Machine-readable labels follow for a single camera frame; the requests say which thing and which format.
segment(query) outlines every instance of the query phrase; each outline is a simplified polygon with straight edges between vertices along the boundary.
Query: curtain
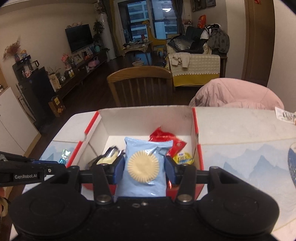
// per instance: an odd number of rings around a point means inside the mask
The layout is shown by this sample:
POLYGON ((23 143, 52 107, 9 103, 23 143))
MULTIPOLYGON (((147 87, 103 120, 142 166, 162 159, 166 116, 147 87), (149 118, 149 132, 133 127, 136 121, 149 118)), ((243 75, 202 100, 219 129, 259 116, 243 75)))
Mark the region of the curtain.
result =
POLYGON ((119 43, 118 43, 116 32, 115 32, 116 22, 115 22, 115 11, 114 11, 113 0, 102 0, 102 2, 105 8, 105 13, 107 14, 107 17, 108 17, 108 23, 110 27, 111 36, 112 36, 115 55, 120 56, 121 54, 119 52, 119 43))
POLYGON ((176 13, 177 17, 177 30, 179 34, 183 34, 184 31, 184 26, 182 23, 182 11, 183 11, 183 0, 171 0, 173 9, 176 13))

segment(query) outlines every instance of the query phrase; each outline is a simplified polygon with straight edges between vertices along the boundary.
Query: mug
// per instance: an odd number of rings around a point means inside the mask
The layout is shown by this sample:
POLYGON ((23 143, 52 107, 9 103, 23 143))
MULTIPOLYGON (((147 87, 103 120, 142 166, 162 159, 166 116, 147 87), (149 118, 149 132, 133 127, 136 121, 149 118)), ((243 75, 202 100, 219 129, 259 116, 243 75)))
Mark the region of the mug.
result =
POLYGON ((29 78, 29 76, 32 74, 32 71, 31 70, 27 70, 27 71, 25 71, 25 76, 27 77, 27 78, 29 78))

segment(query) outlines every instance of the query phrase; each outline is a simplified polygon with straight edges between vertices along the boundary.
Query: tv stand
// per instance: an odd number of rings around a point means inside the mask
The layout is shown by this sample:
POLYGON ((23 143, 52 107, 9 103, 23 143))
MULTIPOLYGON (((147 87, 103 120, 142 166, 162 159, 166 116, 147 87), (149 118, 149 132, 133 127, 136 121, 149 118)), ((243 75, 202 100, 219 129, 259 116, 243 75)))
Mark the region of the tv stand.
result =
POLYGON ((81 84, 93 71, 95 71, 101 64, 103 64, 106 61, 107 61, 106 49, 101 50, 98 53, 94 53, 93 55, 90 56, 88 60, 81 61, 76 65, 76 68, 73 69, 75 75, 73 77, 66 79, 65 82, 61 84, 61 88, 56 90, 56 94, 61 99, 63 99, 75 86, 81 84), (87 73, 86 66, 90 61, 94 60, 95 57, 98 57, 100 64, 87 73))

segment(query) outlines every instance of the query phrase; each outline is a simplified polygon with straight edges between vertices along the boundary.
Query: dried flower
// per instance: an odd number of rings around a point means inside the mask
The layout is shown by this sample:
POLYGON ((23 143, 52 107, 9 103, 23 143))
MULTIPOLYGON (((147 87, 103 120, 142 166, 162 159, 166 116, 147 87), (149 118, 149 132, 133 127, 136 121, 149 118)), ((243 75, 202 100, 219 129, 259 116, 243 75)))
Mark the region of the dried flower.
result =
POLYGON ((14 56, 15 54, 17 54, 19 49, 20 49, 20 38, 18 38, 18 40, 15 43, 6 47, 6 49, 4 50, 3 59, 6 59, 7 56, 14 56))

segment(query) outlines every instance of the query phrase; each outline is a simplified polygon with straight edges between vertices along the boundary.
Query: television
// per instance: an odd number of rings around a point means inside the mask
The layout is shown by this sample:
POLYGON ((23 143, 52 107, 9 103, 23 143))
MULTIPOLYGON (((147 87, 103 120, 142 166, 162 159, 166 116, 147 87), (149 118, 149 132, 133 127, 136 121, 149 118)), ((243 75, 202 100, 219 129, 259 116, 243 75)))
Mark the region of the television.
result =
POLYGON ((93 43, 91 30, 88 24, 65 29, 71 52, 93 43))

